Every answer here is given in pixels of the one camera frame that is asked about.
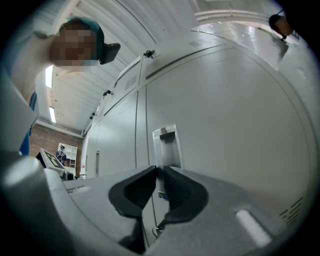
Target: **brick wall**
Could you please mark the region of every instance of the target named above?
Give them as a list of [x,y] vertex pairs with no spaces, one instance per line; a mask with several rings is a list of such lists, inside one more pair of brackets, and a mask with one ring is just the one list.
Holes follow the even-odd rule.
[[32,128],[32,136],[30,137],[30,151],[29,155],[35,157],[40,148],[48,151],[49,153],[56,155],[59,147],[59,143],[68,144],[77,147],[76,161],[75,161],[75,173],[76,176],[80,176],[81,169],[81,155],[82,145],[84,140],[82,138],[74,137],[39,124],[35,124]]

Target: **cabinet door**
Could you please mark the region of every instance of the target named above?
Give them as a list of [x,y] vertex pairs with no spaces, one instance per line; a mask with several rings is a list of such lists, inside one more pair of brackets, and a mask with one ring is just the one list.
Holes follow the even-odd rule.
[[136,168],[136,112],[138,93],[119,103],[103,118],[97,147],[99,176]]
[[134,88],[139,86],[142,62],[143,61],[140,60],[115,83],[114,90],[112,90],[112,94],[109,95],[108,101],[105,104],[105,108],[102,112],[103,115]]
[[96,163],[96,146],[99,134],[100,125],[92,129],[88,139],[88,146],[86,148],[86,179],[95,177],[95,163]]
[[[274,77],[253,58],[227,49],[149,83],[150,165],[155,164],[153,131],[176,125],[184,169],[235,183],[282,213],[307,191],[309,149],[293,96]],[[154,204],[159,223],[165,212],[156,208],[168,206],[157,193]]]

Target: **electrical cabinet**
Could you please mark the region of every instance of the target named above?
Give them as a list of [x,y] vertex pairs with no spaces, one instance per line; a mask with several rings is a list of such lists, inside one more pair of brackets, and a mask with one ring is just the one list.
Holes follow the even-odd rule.
[[[153,80],[146,109],[151,165],[153,132],[176,125],[184,169],[238,184],[279,214],[306,192],[309,153],[299,116],[277,81],[241,51],[209,53]],[[169,204],[158,191],[153,200],[160,223]]]
[[[182,169],[241,186],[275,214],[303,206],[317,166],[308,116],[286,80],[242,46],[189,32],[157,45],[106,97],[89,138],[88,178],[178,159]],[[166,129],[170,137],[157,136]],[[143,212],[150,244],[169,211],[161,193],[157,181]]]

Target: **white ceiling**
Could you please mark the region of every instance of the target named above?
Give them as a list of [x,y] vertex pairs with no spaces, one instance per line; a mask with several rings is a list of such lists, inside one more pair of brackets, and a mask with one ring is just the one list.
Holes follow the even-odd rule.
[[198,25],[195,14],[225,8],[268,15],[270,0],[52,0],[35,15],[35,28],[53,32],[67,16],[96,20],[104,32],[105,43],[120,43],[116,59],[79,72],[53,70],[52,89],[43,79],[37,83],[41,117],[49,119],[48,106],[55,109],[57,126],[81,133],[95,112],[103,92],[111,89],[119,72],[138,55],[155,44]]

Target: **black rubber grip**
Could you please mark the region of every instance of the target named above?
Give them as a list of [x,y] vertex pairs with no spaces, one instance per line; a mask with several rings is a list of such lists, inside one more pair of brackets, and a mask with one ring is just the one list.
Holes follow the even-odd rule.
[[170,211],[165,215],[164,223],[189,222],[207,205],[207,190],[200,183],[169,166],[165,166],[163,172],[164,190],[170,206]]
[[115,184],[109,191],[109,200],[118,213],[129,218],[140,218],[142,210],[156,188],[155,166]]

